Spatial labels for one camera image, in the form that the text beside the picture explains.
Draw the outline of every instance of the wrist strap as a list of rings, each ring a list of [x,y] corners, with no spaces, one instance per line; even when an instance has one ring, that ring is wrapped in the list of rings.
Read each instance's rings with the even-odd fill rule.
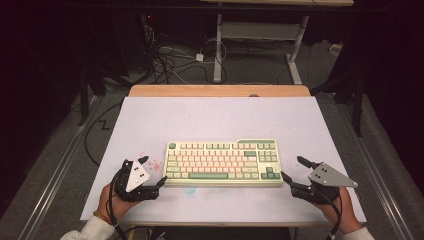
[[[103,221],[107,222],[107,224],[112,225],[112,223],[110,222],[110,219],[105,217],[105,215],[103,215],[101,212],[99,211],[94,211],[93,215],[102,219]]]

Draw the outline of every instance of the white sleeve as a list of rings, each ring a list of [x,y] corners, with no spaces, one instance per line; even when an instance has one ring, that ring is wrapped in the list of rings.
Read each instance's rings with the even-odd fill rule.
[[[355,232],[343,235],[343,240],[374,240],[371,233],[366,227],[363,227]]]
[[[112,236],[115,228],[102,219],[92,216],[81,232],[68,232],[60,240],[105,240]]]

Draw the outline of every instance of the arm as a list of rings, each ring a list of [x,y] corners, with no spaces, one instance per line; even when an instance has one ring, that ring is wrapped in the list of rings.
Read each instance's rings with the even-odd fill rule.
[[[350,198],[349,192],[346,188],[340,188],[340,197],[334,200],[334,204],[336,207],[340,208],[340,198],[342,200],[342,219],[340,223],[340,231],[345,234],[343,239],[346,240],[368,240],[374,239],[368,230],[359,223],[358,219],[356,219],[355,213],[353,212],[352,200]],[[324,216],[330,221],[332,224],[336,224],[337,215],[334,209],[330,205],[315,205],[319,208]]]
[[[110,225],[110,218],[108,215],[107,201],[109,199],[110,184],[106,185],[99,199],[99,206],[94,212],[87,224],[81,232],[76,230],[65,234],[61,240],[105,240],[108,239],[115,231],[114,226]],[[116,220],[119,221],[127,213],[127,211],[140,202],[126,202],[118,196],[113,197],[112,208]]]

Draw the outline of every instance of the mechanical keyboard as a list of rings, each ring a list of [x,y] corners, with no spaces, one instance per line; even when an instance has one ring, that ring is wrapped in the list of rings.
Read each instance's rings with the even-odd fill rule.
[[[166,185],[279,187],[278,147],[272,139],[236,142],[170,142],[163,176]]]

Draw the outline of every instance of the black cable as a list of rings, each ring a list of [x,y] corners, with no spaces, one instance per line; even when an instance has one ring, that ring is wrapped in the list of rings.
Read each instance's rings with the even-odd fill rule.
[[[336,207],[336,205],[334,205],[334,203],[330,199],[328,199],[328,197],[325,196],[325,194],[323,194],[320,191],[316,191],[316,193],[318,193],[318,195],[320,195],[321,197],[323,197],[331,205],[331,207],[334,209],[334,211],[336,212],[337,222],[334,225],[333,229],[331,229],[330,234],[326,238],[326,240],[333,240],[333,236],[336,235],[337,231],[339,230],[340,223],[342,221],[342,213],[343,213],[342,198],[341,198],[341,196],[339,194],[338,195],[338,198],[340,199],[340,211],[339,211],[339,209]]]
[[[146,227],[146,226],[134,226],[131,228],[128,228],[127,230],[124,231],[125,234],[131,232],[132,230],[135,229],[139,229],[139,228],[147,228],[148,230],[152,229],[152,227]],[[113,240],[118,240],[121,236],[117,236],[116,238],[114,238]]]
[[[108,200],[108,202],[106,202],[106,210],[108,210],[108,206],[109,206],[109,210],[107,211],[107,214],[109,215],[109,219],[110,219],[112,225],[115,227],[115,230],[119,234],[121,239],[127,240],[127,237],[126,237],[124,231],[122,231],[122,228],[119,226],[118,221],[116,220],[116,217],[113,213],[113,202],[112,202],[112,198],[114,197],[112,194],[115,192],[115,182],[116,182],[116,179],[118,178],[119,174],[121,173],[121,171],[122,171],[122,169],[120,169],[115,174],[115,176],[113,176],[112,181],[110,183],[109,200]]]
[[[93,156],[91,155],[88,146],[87,146],[87,138],[88,138],[88,134],[90,133],[91,129],[93,128],[94,124],[96,124],[101,117],[103,117],[106,113],[108,113],[110,110],[112,110],[113,108],[120,106],[122,104],[122,102],[117,103],[115,105],[112,105],[111,107],[109,107],[105,112],[103,112],[99,117],[96,118],[96,120],[93,121],[93,123],[90,125],[90,127],[87,130],[87,133],[85,134],[85,138],[84,138],[84,148],[85,151],[87,152],[88,157],[90,158],[90,160],[96,165],[96,166],[100,166],[100,164],[93,158]]]

